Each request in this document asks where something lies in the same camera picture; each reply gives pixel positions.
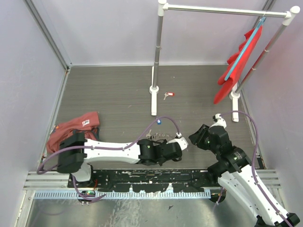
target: white pole base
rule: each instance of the white pole base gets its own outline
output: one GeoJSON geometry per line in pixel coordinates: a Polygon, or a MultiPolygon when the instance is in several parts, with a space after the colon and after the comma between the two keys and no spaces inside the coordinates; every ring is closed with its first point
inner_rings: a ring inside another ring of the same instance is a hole
{"type": "MultiPolygon", "coordinates": [[[[151,82],[153,83],[153,67],[151,68],[151,82]]],[[[157,116],[157,93],[159,92],[159,87],[156,88],[152,87],[152,83],[150,86],[150,93],[151,93],[151,115],[157,116]]]]}
{"type": "MultiPolygon", "coordinates": [[[[238,106],[238,99],[240,98],[240,94],[235,93],[237,90],[238,85],[235,84],[232,88],[232,92],[229,94],[229,98],[232,100],[232,110],[239,110],[238,106]]],[[[232,113],[232,121],[233,122],[239,122],[239,113],[238,112],[233,112],[232,113]]]]}

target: red fabric on floor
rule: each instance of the red fabric on floor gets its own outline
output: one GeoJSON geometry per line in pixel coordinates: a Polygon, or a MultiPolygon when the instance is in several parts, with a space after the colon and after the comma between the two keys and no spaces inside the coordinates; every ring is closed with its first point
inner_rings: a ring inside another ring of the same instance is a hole
{"type": "Polygon", "coordinates": [[[236,61],[237,57],[241,53],[241,50],[243,49],[244,45],[246,44],[246,42],[250,38],[253,31],[254,31],[254,29],[250,30],[249,32],[247,32],[244,35],[246,39],[239,46],[239,51],[227,60],[227,63],[229,64],[228,67],[227,67],[227,70],[218,80],[218,85],[223,85],[223,86],[221,87],[219,92],[214,97],[214,104],[217,104],[220,101],[222,101],[230,93],[230,91],[232,90],[232,87],[238,82],[238,80],[241,76],[241,73],[244,70],[244,67],[245,67],[245,65],[246,65],[246,63],[247,63],[247,61],[250,57],[250,54],[254,50],[254,48],[255,48],[255,46],[256,46],[256,44],[257,44],[257,42],[258,42],[258,40],[259,40],[259,38],[262,34],[262,26],[259,28],[259,30],[255,34],[254,38],[250,42],[249,46],[247,47],[246,51],[242,55],[241,59],[239,60],[239,62],[237,64],[237,66],[235,67],[235,69],[231,73],[230,77],[227,79],[227,81],[225,81],[224,79],[225,79],[227,73],[229,72],[230,68],[232,67],[233,63],[236,61]]]}
{"type": "Polygon", "coordinates": [[[89,130],[85,132],[85,138],[97,140],[90,130],[96,129],[99,125],[100,122],[97,112],[86,113],[81,117],[70,120],[69,122],[58,124],[50,135],[46,144],[46,150],[49,153],[58,151],[60,143],[73,135],[73,130],[89,130]]]}

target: clothes rack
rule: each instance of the clothes rack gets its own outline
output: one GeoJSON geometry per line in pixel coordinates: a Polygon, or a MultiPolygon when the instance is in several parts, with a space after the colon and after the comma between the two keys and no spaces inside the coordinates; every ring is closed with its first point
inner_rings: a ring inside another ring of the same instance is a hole
{"type": "Polygon", "coordinates": [[[208,12],[208,13],[224,13],[224,14],[236,14],[236,15],[247,15],[247,16],[261,16],[261,17],[281,17],[284,18],[283,23],[274,37],[271,39],[265,50],[257,59],[254,66],[250,69],[245,79],[242,82],[242,86],[240,85],[238,89],[233,88],[233,96],[232,92],[230,98],[232,99],[232,107],[234,110],[238,108],[238,99],[240,98],[239,91],[242,89],[244,83],[246,83],[247,79],[252,75],[252,71],[255,70],[258,64],[265,57],[266,53],[284,31],[284,29],[291,23],[296,14],[300,12],[300,7],[294,6],[290,9],[290,11],[286,12],[271,12],[271,11],[263,11],[263,10],[246,10],[246,9],[226,9],[226,8],[214,8],[214,7],[198,7],[198,6],[182,6],[182,5],[171,5],[167,3],[167,0],[158,0],[158,27],[157,27],[157,40],[156,40],[156,50],[155,50],[155,61],[154,66],[151,70],[151,86],[150,86],[150,94],[151,98],[151,115],[157,115],[157,93],[159,92],[158,87],[158,74],[159,74],[159,61],[160,61],[160,50],[161,50],[161,35],[162,35],[162,25],[163,25],[163,17],[164,12],[167,10],[181,10],[181,11],[194,11],[194,12],[208,12]]]}

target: black mounting plate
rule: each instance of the black mounting plate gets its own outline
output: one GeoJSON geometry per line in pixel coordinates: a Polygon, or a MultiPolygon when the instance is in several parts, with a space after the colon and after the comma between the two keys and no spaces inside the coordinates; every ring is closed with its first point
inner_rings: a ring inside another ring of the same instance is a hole
{"type": "MultiPolygon", "coordinates": [[[[208,180],[207,170],[204,169],[93,170],[91,180],[77,183],[77,187],[94,188],[96,180],[99,192],[129,192],[130,186],[134,192],[164,192],[170,183],[175,193],[203,192],[203,187],[220,187],[208,180]]],[[[71,175],[68,187],[73,188],[71,175]]]]}

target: metal pole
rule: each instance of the metal pole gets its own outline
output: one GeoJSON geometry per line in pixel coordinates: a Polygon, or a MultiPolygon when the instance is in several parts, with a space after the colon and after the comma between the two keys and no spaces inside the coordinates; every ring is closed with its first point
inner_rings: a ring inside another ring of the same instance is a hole
{"type": "Polygon", "coordinates": [[[153,65],[154,67],[153,67],[152,88],[156,88],[158,82],[162,26],[163,26],[163,16],[158,16],[157,41],[156,41],[155,62],[153,65]]]}
{"type": "Polygon", "coordinates": [[[166,4],[164,10],[181,10],[181,11],[194,11],[194,12],[207,12],[207,13],[224,13],[224,14],[237,14],[247,16],[264,16],[264,17],[282,17],[288,16],[287,12],[267,12],[246,9],[226,9],[226,8],[213,8],[213,7],[198,7],[198,6],[179,6],[166,4]]]}
{"type": "MultiPolygon", "coordinates": [[[[266,3],[264,4],[262,10],[264,11],[269,11],[272,9],[272,7],[274,6],[276,0],[267,0],[266,3]]],[[[259,16],[256,20],[256,22],[254,23],[254,26],[252,28],[255,28],[257,26],[257,24],[259,23],[259,21],[261,20],[262,16],[259,16]]]]}
{"type": "Polygon", "coordinates": [[[260,65],[260,63],[262,62],[262,60],[264,59],[266,54],[270,51],[271,47],[275,44],[277,39],[280,37],[280,35],[285,30],[285,28],[292,22],[295,15],[298,14],[299,12],[300,12],[300,7],[298,7],[298,6],[294,6],[290,9],[289,13],[291,14],[291,17],[284,19],[282,25],[279,27],[279,29],[277,30],[275,35],[272,37],[272,39],[269,41],[269,43],[267,44],[267,46],[265,47],[265,49],[263,50],[261,55],[258,57],[256,62],[254,63],[254,65],[251,67],[249,72],[246,74],[246,76],[243,79],[243,81],[241,82],[241,84],[238,86],[237,90],[235,91],[236,94],[239,94],[239,92],[243,89],[243,86],[245,85],[245,83],[247,83],[248,79],[252,76],[253,71],[255,71],[257,69],[257,67],[260,65]]]}

